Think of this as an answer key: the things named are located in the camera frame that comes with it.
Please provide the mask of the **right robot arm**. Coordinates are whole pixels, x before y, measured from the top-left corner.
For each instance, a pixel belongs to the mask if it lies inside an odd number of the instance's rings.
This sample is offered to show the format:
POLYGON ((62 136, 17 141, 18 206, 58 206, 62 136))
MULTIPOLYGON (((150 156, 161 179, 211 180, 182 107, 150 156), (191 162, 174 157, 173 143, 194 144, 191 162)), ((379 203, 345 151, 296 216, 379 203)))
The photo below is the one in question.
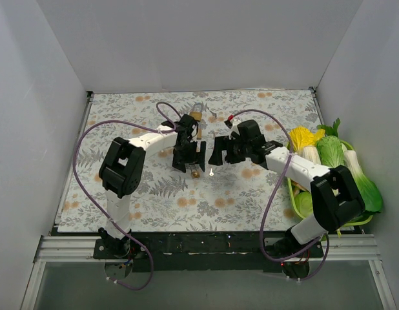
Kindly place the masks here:
POLYGON ((237 125, 225 123, 230 133, 215 138, 209 164, 235 164, 249 158, 264 169, 280 173, 281 178, 296 181, 311 194, 312 214, 287 229, 284 237, 274 243, 271 253, 265 250, 264 237, 260 236, 261 252, 268 259, 280 262, 300 256, 323 235, 333 233, 365 211, 360 191, 347 167, 330 168, 313 163, 293 154, 290 147, 267 141, 253 119, 237 125))

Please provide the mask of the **large brass padlock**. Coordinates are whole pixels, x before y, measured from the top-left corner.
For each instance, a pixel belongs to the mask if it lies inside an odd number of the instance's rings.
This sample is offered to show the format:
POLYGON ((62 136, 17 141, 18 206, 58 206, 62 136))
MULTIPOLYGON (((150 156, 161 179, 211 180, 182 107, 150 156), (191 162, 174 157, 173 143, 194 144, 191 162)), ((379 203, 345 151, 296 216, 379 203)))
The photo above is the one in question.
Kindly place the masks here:
POLYGON ((198 132, 196 134, 196 139, 201 140, 202 139, 202 129, 199 127, 198 132))
POLYGON ((189 112, 189 115, 193 117, 198 123, 202 119, 202 112, 203 112, 204 104, 200 102, 195 102, 192 105, 192 108, 189 112))

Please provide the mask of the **small brass padlock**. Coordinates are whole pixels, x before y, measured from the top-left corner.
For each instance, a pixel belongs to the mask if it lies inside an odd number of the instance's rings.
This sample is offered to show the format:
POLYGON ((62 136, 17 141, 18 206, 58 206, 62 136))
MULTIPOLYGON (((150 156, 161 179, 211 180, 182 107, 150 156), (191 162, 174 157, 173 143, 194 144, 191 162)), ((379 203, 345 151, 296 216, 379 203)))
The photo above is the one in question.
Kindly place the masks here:
POLYGON ((197 179, 201 176, 200 170, 197 165, 189 165, 190 175, 193 179, 197 179))

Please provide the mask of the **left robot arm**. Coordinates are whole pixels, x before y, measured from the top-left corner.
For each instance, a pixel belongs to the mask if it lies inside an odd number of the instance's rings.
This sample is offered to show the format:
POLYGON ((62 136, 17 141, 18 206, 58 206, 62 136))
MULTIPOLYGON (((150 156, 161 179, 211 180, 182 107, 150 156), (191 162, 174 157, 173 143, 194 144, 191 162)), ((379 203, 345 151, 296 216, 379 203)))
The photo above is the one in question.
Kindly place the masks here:
POLYGON ((111 217, 98 230, 103 247, 116 258, 130 252, 130 240, 120 230, 130 232, 128 218, 130 195, 137 189, 147 158, 160 151, 173 148, 172 167, 185 173, 191 170, 194 177, 198 169, 205 170, 206 143, 201 138, 201 113, 184 114, 174 125, 169 121, 158 127, 157 133, 138 138, 115 138, 99 170, 107 198, 107 213, 111 217))

